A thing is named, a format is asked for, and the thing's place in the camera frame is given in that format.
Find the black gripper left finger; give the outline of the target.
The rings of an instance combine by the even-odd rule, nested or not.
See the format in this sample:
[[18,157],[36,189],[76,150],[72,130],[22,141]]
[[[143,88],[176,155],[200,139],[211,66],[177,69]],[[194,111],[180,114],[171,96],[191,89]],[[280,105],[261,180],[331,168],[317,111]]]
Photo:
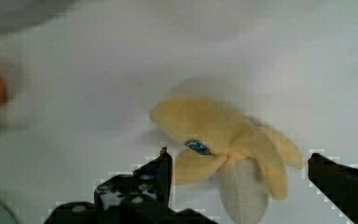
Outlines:
[[193,209],[169,207],[172,156],[157,158],[129,175],[115,175],[94,190],[94,201],[57,206],[44,224],[217,224]]

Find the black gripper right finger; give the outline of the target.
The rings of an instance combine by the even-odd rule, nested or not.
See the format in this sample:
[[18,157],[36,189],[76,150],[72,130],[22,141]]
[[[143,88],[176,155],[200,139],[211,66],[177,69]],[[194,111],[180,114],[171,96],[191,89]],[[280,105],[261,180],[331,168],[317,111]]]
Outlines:
[[358,168],[319,153],[308,159],[308,178],[349,220],[358,224]]

